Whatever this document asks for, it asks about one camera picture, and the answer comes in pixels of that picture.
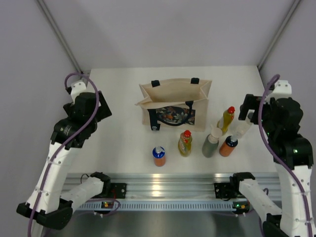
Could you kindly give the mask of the green pump bottle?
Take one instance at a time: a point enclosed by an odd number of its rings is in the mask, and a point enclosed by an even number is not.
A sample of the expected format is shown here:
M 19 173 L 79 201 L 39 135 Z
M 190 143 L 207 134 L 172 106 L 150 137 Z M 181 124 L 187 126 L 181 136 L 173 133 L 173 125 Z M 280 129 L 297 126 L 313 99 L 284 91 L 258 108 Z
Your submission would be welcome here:
M 202 146 L 202 154 L 206 158 L 211 158 L 215 151 L 218 148 L 219 140 L 222 137 L 223 133 L 220 128 L 211 127 L 210 134 L 206 137 L 204 144 Z

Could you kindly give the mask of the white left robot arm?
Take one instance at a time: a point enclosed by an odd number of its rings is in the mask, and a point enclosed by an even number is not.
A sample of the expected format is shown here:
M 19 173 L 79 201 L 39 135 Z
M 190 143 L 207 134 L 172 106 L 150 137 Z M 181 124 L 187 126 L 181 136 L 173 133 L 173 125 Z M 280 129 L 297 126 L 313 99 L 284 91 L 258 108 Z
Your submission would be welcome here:
M 67 117 L 54 126 L 39 181 L 28 200 L 17 207 L 17 213 L 54 230 L 66 227 L 72 214 L 86 201 L 98 195 L 104 198 L 112 190 L 110 177 L 94 172 L 82 184 L 62 193 L 84 142 L 96 131 L 97 123 L 112 114 L 101 91 L 82 92 L 63 108 Z

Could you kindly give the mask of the yellow bottle red cap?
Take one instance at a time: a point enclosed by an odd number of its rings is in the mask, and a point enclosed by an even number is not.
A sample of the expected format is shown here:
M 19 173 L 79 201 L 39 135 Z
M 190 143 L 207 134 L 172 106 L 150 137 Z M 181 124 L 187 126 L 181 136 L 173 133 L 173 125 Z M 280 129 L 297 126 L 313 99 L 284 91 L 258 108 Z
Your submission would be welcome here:
M 230 106 L 227 108 L 221 117 L 221 119 L 217 122 L 217 127 L 222 131 L 222 134 L 225 135 L 228 131 L 228 128 L 235 117 L 235 107 Z
M 189 130 L 181 133 L 178 141 L 178 151 L 183 157 L 188 157 L 191 154 L 192 140 L 192 133 Z

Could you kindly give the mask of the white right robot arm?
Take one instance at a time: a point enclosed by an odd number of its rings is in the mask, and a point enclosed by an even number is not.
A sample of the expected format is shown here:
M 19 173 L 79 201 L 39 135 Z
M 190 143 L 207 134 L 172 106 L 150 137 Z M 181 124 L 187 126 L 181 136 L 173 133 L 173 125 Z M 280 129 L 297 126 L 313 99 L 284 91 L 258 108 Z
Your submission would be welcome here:
M 316 225 L 312 215 L 310 177 L 313 149 L 308 139 L 299 134 L 303 111 L 292 98 L 270 98 L 263 105 L 259 97 L 246 95 L 239 119 L 255 111 L 255 123 L 273 156 L 280 181 L 281 204 L 275 205 L 260 188 L 250 172 L 230 177 L 230 191 L 244 196 L 261 220 L 265 237 L 314 237 Z

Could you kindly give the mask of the clear bottle dark cap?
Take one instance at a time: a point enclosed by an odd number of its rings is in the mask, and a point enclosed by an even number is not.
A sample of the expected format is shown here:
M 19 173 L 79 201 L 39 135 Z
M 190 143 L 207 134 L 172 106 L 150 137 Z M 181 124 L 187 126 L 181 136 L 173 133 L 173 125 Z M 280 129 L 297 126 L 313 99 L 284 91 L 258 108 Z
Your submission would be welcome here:
M 252 126 L 251 119 L 253 117 L 253 112 L 249 112 L 246 119 L 243 120 L 235 129 L 233 135 L 237 138 L 240 139 L 243 137 L 243 135 L 249 130 L 249 128 Z

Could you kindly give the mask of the beige canvas tote bag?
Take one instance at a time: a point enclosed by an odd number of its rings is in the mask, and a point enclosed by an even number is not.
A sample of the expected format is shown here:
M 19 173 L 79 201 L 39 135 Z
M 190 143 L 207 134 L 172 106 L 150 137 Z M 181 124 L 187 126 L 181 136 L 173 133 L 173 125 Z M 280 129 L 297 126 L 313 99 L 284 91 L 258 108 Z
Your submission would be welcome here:
M 177 78 L 141 84 L 142 124 L 151 130 L 172 127 L 205 131 L 211 80 Z

